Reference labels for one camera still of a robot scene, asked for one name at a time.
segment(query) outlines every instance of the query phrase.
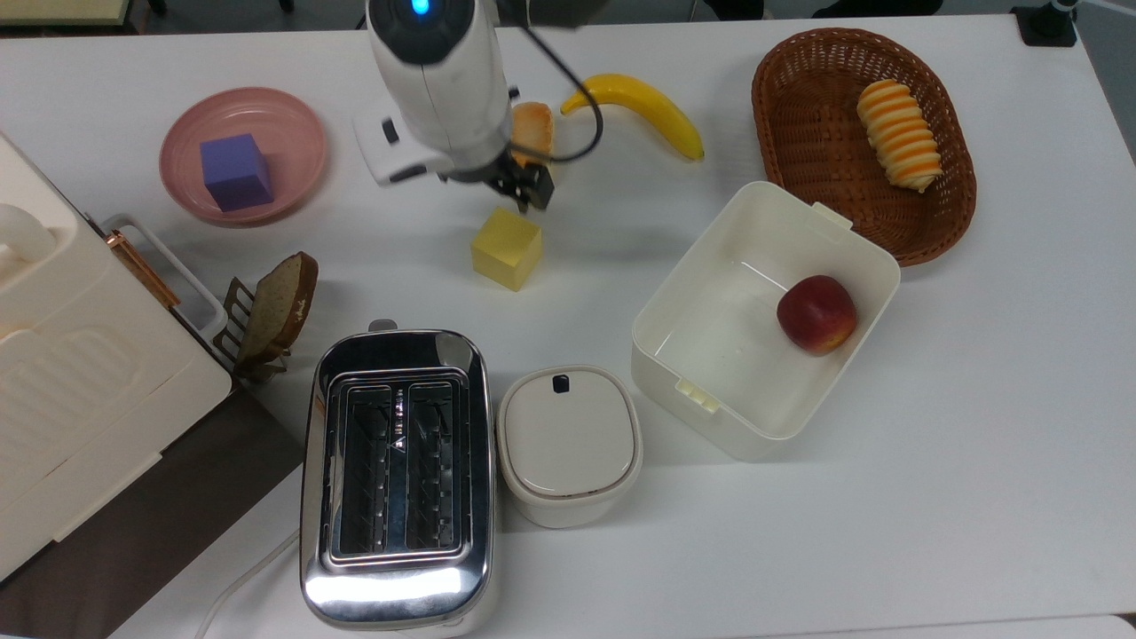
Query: black cable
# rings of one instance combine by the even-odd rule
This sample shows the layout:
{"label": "black cable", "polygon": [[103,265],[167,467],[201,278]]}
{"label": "black cable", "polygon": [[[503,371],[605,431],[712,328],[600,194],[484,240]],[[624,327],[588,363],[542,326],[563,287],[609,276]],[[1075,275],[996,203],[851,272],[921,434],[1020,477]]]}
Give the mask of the black cable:
{"label": "black cable", "polygon": [[536,47],[544,53],[544,56],[549,58],[549,60],[551,60],[552,64],[556,65],[558,69],[560,69],[560,73],[567,76],[568,80],[570,80],[571,83],[576,85],[576,90],[583,93],[584,98],[587,99],[587,103],[592,107],[592,114],[595,116],[595,135],[592,138],[592,141],[588,142],[586,147],[574,153],[569,153],[567,156],[550,156],[546,153],[542,153],[541,151],[537,151],[535,149],[529,149],[521,144],[513,144],[512,142],[509,143],[509,149],[517,151],[519,153],[525,153],[526,156],[536,158],[544,163],[553,163],[553,161],[568,163],[579,159],[586,156],[587,153],[592,152],[592,150],[595,149],[595,146],[600,143],[600,138],[603,136],[603,114],[600,113],[599,102],[595,101],[595,98],[592,96],[592,92],[588,91],[586,86],[584,86],[584,83],[580,82],[578,77],[576,77],[576,74],[573,73],[570,68],[568,68],[568,65],[566,65],[563,60],[561,60],[560,57],[552,51],[552,48],[549,47],[544,42],[544,40],[541,39],[541,36],[536,35],[536,33],[534,33],[533,30],[529,28],[527,24],[525,24],[525,20],[521,20],[520,18],[517,17],[517,15],[512,11],[512,7],[509,6],[509,0],[496,0],[496,5],[499,8],[504,10],[504,13],[508,14],[509,17],[512,18],[515,23],[517,23],[520,30],[525,32],[525,35],[527,35],[528,39],[532,40],[533,43],[536,44]]}

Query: toaster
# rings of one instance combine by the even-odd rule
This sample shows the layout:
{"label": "toaster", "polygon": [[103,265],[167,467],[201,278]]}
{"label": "toaster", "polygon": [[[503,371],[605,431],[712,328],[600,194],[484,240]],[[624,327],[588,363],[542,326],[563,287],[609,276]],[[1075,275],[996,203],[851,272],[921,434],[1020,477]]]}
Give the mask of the toaster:
{"label": "toaster", "polygon": [[490,615],[492,424],[482,356],[462,335],[378,331],[324,355],[300,515],[301,589],[316,616],[443,638]]}

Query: apple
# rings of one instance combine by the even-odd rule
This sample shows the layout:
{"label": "apple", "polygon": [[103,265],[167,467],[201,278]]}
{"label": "apple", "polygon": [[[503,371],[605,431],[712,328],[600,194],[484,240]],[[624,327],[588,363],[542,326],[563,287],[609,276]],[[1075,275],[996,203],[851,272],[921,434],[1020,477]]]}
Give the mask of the apple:
{"label": "apple", "polygon": [[852,296],[828,275],[813,275],[785,291],[777,322],[788,339],[812,355],[827,355],[855,330]]}

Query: bread roll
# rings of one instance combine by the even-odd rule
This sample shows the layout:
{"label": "bread roll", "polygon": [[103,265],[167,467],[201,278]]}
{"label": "bread roll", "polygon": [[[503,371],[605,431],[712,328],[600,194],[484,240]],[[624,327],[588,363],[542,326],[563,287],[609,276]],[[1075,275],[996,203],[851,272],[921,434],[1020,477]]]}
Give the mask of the bread roll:
{"label": "bread roll", "polygon": [[[552,155],[552,109],[541,102],[521,102],[512,107],[512,143]],[[548,164],[523,152],[512,152],[521,166]]]}
{"label": "bread roll", "polygon": [[880,80],[860,93],[860,122],[887,181],[920,193],[943,174],[938,146],[905,84]]}

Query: white cable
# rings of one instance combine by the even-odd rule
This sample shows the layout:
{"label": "white cable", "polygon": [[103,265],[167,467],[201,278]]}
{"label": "white cable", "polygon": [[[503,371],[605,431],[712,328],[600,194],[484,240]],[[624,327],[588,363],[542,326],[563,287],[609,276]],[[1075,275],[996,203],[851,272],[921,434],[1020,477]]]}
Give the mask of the white cable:
{"label": "white cable", "polygon": [[217,616],[217,613],[220,612],[222,606],[225,605],[225,601],[228,600],[228,598],[233,595],[233,592],[240,590],[241,587],[248,583],[250,579],[257,576],[257,574],[260,571],[268,567],[268,564],[273,563],[276,559],[276,557],[279,557],[284,553],[284,550],[287,550],[289,546],[295,543],[295,540],[299,538],[300,538],[300,529],[295,529],[295,532],[290,534],[287,539],[281,542],[281,545],[277,546],[272,553],[269,553],[264,559],[260,559],[259,564],[249,569],[249,572],[242,574],[240,578],[237,578],[236,581],[234,581],[228,588],[226,588],[225,591],[217,597],[217,600],[214,601],[212,607],[209,608],[209,613],[206,614],[206,619],[201,620],[201,625],[198,626],[198,633],[193,636],[193,639],[203,639],[206,632],[209,632],[209,625],[212,624],[214,617]]}

